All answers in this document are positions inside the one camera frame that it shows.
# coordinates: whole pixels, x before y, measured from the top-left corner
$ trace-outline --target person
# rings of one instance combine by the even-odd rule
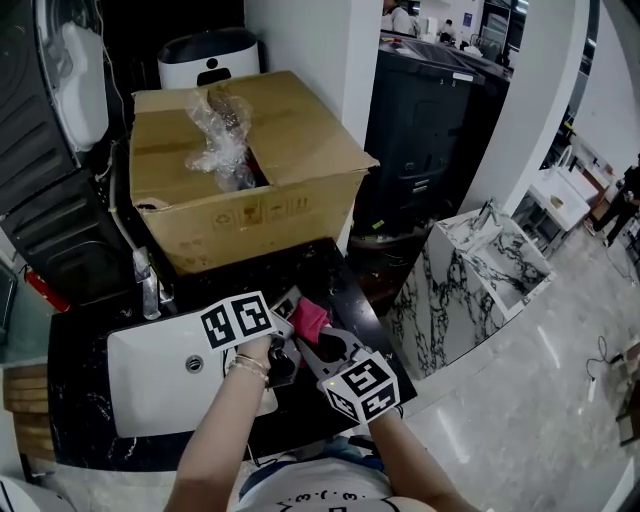
[[[270,344],[264,337],[238,347],[182,455],[165,512],[227,510],[264,392]],[[336,446],[334,441],[320,457],[275,462],[253,473],[234,510],[478,512],[395,409],[372,421],[369,429],[381,460],[362,458],[348,451],[345,442]]]
[[[442,28],[438,31],[441,43],[450,43],[456,39],[456,31],[453,28],[453,21],[447,20]]]
[[[619,181],[617,185],[620,188],[620,192],[618,192],[618,195],[601,219],[593,223],[593,230],[599,232],[615,217],[618,217],[615,225],[604,240],[606,247],[611,247],[624,225],[638,213],[640,208],[640,154],[638,154],[638,166],[629,167],[624,173],[624,181]]]
[[[396,0],[384,0],[382,6],[382,30],[413,35],[414,29],[411,16],[398,5]]]

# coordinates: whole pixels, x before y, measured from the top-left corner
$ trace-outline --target glossy floor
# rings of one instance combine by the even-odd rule
[[[640,286],[613,267],[628,271],[619,242],[609,257],[600,239],[577,230],[552,259],[558,277],[540,297],[483,345],[415,382],[407,424],[481,510],[561,510],[577,476],[640,455],[640,443],[619,447],[621,397],[604,364],[590,365],[598,385],[588,400],[585,362],[598,357],[598,335],[612,355],[640,334]],[[38,468],[55,471],[43,483],[79,511],[161,510],[174,476]]]

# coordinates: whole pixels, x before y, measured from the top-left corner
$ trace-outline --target white pillar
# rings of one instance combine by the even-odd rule
[[[268,71],[291,70],[364,147],[382,0],[245,0],[245,25],[266,47]],[[353,208],[337,242],[344,254]]]
[[[576,82],[589,0],[529,3],[518,65],[500,118],[459,213],[495,198],[509,215],[525,196]]]
[[[634,85],[640,87],[640,80],[637,77],[634,80],[631,74],[619,37],[621,33],[616,31],[608,8],[602,4],[593,65],[573,123],[578,136],[613,167],[618,177],[622,177],[629,166],[636,165],[640,151],[640,123],[635,96],[638,91],[634,92]],[[635,48],[627,51],[637,52],[640,45],[637,24],[631,36],[635,36],[631,41]]]

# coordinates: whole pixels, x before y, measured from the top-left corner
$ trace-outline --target bracelet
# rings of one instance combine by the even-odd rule
[[[247,370],[251,373],[253,373],[254,375],[257,375],[258,377],[260,377],[263,381],[265,381],[265,383],[269,382],[269,377],[258,370],[255,370],[253,368],[251,368],[250,366],[247,366],[246,364],[244,364],[242,361],[233,361],[230,365],[229,368],[233,368],[234,366],[237,366],[238,368],[242,368],[244,370]]]
[[[251,363],[251,364],[257,366],[258,368],[260,368],[265,373],[269,373],[269,368],[267,368],[262,363],[259,363],[258,361],[256,361],[252,357],[245,356],[244,354],[236,354],[236,361],[238,360],[238,358],[242,359],[243,361],[246,361],[248,363]]]

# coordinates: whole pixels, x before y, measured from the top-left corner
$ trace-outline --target marble cabinet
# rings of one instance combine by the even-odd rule
[[[420,378],[495,334],[555,277],[508,216],[435,224],[388,321]]]

